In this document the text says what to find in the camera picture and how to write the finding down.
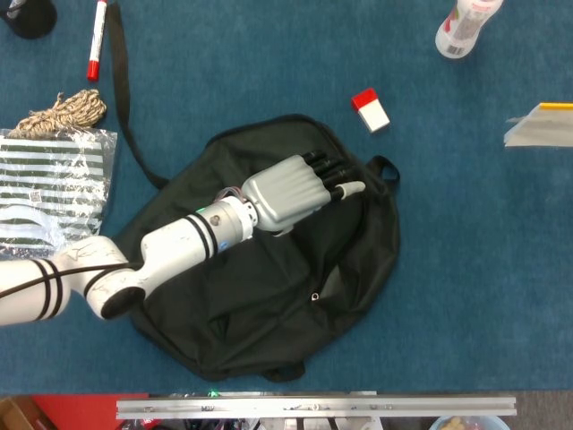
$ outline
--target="red and white block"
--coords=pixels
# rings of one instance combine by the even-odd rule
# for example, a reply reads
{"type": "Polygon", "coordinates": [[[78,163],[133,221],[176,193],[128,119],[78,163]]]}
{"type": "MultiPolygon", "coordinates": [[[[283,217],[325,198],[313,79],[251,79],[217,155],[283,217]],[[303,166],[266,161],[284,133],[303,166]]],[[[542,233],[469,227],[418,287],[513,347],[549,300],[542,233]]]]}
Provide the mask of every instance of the red and white block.
{"type": "Polygon", "coordinates": [[[374,133],[390,124],[390,120],[386,112],[384,112],[384,108],[373,88],[369,88],[352,97],[352,106],[358,112],[368,130],[370,130],[370,133],[374,133]]]}

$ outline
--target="robotic hand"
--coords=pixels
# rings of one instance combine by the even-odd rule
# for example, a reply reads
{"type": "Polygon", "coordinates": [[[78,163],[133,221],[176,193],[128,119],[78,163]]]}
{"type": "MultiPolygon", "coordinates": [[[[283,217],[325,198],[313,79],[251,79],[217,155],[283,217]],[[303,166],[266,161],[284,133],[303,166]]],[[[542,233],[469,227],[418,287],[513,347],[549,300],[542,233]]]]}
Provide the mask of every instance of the robotic hand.
{"type": "Polygon", "coordinates": [[[362,192],[363,182],[346,182],[351,173],[343,160],[321,151],[284,159],[144,236],[138,270],[104,236],[83,239],[50,260],[0,262],[0,325],[52,318],[72,290],[100,318],[123,314],[175,275],[250,239],[254,228],[285,234],[325,204],[362,192]]]}

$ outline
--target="clear plastic bag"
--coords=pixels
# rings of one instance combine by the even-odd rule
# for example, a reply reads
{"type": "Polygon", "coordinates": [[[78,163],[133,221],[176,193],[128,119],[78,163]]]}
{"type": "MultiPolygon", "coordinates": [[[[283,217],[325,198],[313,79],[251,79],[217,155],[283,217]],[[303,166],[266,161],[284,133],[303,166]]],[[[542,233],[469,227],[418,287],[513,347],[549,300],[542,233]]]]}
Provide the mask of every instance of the clear plastic bag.
{"type": "Polygon", "coordinates": [[[71,130],[41,140],[0,130],[0,260],[46,258],[99,233],[117,133],[71,130]]]}

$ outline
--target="white bottle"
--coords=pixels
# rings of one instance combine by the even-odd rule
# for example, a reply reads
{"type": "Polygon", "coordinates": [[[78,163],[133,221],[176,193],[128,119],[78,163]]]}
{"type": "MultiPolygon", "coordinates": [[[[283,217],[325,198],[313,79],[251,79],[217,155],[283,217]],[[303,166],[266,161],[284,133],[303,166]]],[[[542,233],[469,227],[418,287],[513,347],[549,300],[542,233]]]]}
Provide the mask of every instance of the white bottle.
{"type": "Polygon", "coordinates": [[[457,0],[436,34],[436,47],[447,58],[461,58],[474,48],[480,29],[503,0],[457,0]]]}

